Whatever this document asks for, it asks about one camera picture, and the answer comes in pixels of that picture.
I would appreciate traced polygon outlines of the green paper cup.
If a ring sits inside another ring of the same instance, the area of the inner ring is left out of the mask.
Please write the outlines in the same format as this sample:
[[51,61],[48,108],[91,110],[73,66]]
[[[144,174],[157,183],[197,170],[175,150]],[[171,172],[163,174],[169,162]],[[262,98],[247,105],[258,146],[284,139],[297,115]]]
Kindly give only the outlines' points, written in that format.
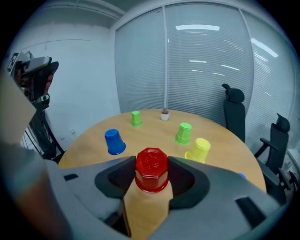
[[177,134],[175,135],[175,142],[180,145],[189,145],[192,133],[192,126],[188,123],[180,123]]
[[141,116],[140,116],[140,112],[139,111],[133,111],[131,112],[131,125],[133,127],[139,127],[143,124],[142,120],[141,120]]

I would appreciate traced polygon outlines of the black office chair with headrest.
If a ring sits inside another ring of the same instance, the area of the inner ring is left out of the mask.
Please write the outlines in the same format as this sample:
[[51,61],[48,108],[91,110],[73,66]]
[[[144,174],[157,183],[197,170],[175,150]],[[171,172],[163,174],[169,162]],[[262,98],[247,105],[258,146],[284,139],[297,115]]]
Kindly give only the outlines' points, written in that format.
[[267,193],[280,205],[287,203],[284,189],[291,189],[291,184],[288,182],[287,177],[282,170],[289,140],[289,130],[289,121],[278,114],[277,122],[271,124],[270,139],[266,140],[261,138],[260,141],[263,145],[254,154],[254,157],[258,158],[267,148],[269,148],[266,163],[264,164],[261,161],[258,161],[258,164],[265,180]]

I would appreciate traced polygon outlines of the person's left hand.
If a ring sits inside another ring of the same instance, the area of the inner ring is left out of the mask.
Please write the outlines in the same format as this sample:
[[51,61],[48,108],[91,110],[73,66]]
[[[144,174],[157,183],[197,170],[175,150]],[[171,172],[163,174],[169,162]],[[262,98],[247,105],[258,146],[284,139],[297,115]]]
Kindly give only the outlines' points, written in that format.
[[48,93],[49,91],[49,88],[52,84],[52,81],[53,81],[53,74],[49,74],[48,78],[47,78],[47,81],[46,81],[46,85],[45,85],[45,89],[44,89],[44,93]]

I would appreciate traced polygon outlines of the red paper cup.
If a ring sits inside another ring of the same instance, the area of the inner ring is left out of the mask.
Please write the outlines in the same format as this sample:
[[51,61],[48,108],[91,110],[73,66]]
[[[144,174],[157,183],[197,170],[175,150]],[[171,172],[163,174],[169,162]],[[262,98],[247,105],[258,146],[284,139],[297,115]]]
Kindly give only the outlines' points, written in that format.
[[157,193],[168,184],[168,156],[159,148],[145,148],[135,161],[135,182],[144,192]]

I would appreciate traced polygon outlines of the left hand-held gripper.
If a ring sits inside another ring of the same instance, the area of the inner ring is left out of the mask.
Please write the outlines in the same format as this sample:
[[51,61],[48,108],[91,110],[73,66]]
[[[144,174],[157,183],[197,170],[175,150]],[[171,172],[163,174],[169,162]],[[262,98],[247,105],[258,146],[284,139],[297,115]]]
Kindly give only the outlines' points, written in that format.
[[58,67],[59,63],[52,61],[51,57],[34,58],[30,52],[16,52],[8,63],[7,71],[30,102],[37,100],[49,107],[50,96],[44,93],[44,89],[49,74],[54,75]]

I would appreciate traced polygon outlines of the blue paper cup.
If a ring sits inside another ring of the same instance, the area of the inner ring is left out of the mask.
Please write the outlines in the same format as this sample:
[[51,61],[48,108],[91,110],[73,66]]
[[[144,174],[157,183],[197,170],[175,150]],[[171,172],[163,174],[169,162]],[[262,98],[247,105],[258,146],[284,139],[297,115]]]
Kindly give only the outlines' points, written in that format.
[[119,131],[116,129],[109,129],[105,132],[105,141],[108,153],[111,155],[121,154],[126,149],[126,144],[123,142]]

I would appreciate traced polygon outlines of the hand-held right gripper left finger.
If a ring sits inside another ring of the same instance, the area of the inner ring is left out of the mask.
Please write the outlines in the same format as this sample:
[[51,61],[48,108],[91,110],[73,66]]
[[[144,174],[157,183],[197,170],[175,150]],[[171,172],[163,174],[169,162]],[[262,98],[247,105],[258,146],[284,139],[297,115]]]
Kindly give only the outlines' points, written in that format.
[[96,166],[60,169],[32,150],[0,145],[0,181],[21,218],[41,240],[127,240],[120,199],[95,185]]

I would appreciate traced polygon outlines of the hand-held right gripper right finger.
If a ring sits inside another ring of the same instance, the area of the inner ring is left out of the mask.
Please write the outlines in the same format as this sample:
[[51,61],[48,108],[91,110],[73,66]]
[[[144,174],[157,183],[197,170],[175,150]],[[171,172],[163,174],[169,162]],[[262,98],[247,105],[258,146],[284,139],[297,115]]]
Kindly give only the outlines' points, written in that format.
[[168,158],[173,198],[150,240],[262,240],[286,207],[227,169]]

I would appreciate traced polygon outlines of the yellow paper cup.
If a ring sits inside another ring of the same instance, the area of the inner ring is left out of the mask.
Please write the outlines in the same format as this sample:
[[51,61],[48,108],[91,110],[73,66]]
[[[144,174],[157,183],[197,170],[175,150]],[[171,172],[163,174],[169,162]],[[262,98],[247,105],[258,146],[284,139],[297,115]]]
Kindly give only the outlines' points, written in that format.
[[197,138],[192,148],[185,153],[184,158],[205,164],[211,144],[203,138]]

